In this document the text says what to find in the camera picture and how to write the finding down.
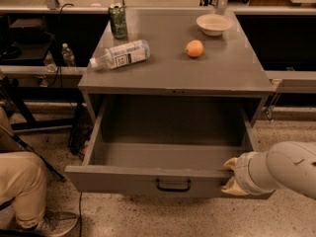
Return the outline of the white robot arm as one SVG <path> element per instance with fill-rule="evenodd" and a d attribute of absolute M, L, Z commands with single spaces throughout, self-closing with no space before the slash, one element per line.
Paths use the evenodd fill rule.
<path fill-rule="evenodd" d="M 248 152 L 224 163 L 233 176 L 221 190 L 233 196 L 260 196 L 291 190 L 316 198 L 316 143 L 286 141 L 265 152 Z"/>

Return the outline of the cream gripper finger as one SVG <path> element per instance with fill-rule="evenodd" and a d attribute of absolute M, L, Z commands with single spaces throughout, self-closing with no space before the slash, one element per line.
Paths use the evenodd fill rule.
<path fill-rule="evenodd" d="M 244 191 L 237 183 L 234 177 L 231 177 L 228 182 L 221 187 L 221 190 L 229 195 L 233 196 L 246 196 L 248 193 Z"/>
<path fill-rule="evenodd" d="M 227 170 L 234 171 L 236 168 L 238 159 L 236 157 L 230 158 L 224 163 L 224 168 Z"/>

